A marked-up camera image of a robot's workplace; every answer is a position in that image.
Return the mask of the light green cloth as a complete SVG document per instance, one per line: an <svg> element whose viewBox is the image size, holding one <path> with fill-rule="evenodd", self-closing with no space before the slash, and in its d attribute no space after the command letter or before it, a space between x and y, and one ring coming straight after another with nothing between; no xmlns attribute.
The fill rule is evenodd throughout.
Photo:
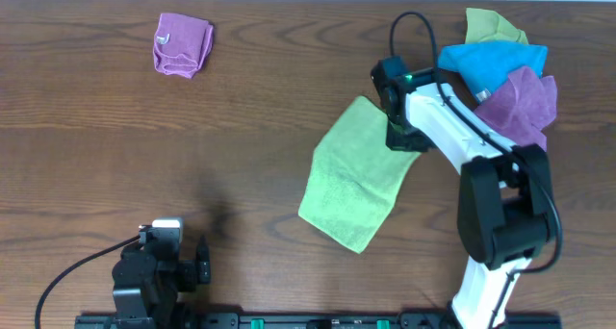
<svg viewBox="0 0 616 329"><path fill-rule="evenodd" d="M396 204L419 152L385 143L388 119L365 96L356 97L313 152L298 215L360 254Z"/></svg>

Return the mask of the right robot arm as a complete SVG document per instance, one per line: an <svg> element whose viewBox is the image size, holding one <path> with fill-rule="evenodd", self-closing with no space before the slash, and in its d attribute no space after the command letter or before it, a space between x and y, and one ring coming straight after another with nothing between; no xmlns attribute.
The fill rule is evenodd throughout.
<svg viewBox="0 0 616 329"><path fill-rule="evenodd" d="M412 72L391 56L371 79L388 118L387 146L438 149L460 175L457 231L469 255L462 285L445 310L405 313L400 327L561 327L555 314L505 310L518 279L549 269L562 250L546 152L488 127L433 68Z"/></svg>

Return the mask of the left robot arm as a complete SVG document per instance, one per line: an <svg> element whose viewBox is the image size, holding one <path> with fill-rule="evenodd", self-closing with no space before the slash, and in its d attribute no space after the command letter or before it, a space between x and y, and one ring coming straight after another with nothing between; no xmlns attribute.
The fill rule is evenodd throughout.
<svg viewBox="0 0 616 329"><path fill-rule="evenodd" d="M179 249L177 238L148 237L122 250L112 271L116 327L200 327L199 316L178 296L211 282L209 246L201 237L191 260L181 260Z"/></svg>

